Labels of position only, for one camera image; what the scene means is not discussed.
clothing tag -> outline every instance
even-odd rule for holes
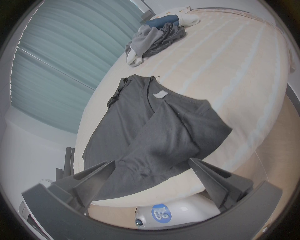
[[[154,94],[153,93],[153,96],[156,97],[156,98],[163,98],[164,96],[166,96],[168,93],[164,90],[161,90],[159,93],[156,93]]]

mattress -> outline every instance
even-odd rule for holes
[[[155,76],[166,88],[194,99],[207,99],[230,135],[204,161],[227,171],[245,163],[270,132],[281,110],[291,54],[280,30],[250,13],[196,9],[200,23],[187,35],[137,67],[123,54],[111,67],[82,115],[74,154],[74,174],[84,170],[82,154],[107,111],[121,78]],[[145,191],[92,204],[134,207],[166,203],[205,188],[192,169]]]

vertical blind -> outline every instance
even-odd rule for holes
[[[20,39],[11,104],[77,133],[94,90],[143,24],[130,0],[45,0]]]

blue circular sticker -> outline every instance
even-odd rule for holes
[[[164,204],[154,205],[152,207],[152,217],[159,223],[168,223],[171,218],[171,212]]]

green curtain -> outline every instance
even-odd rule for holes
[[[143,24],[142,14],[130,0],[45,0],[15,54],[12,105],[77,133],[87,102]]]

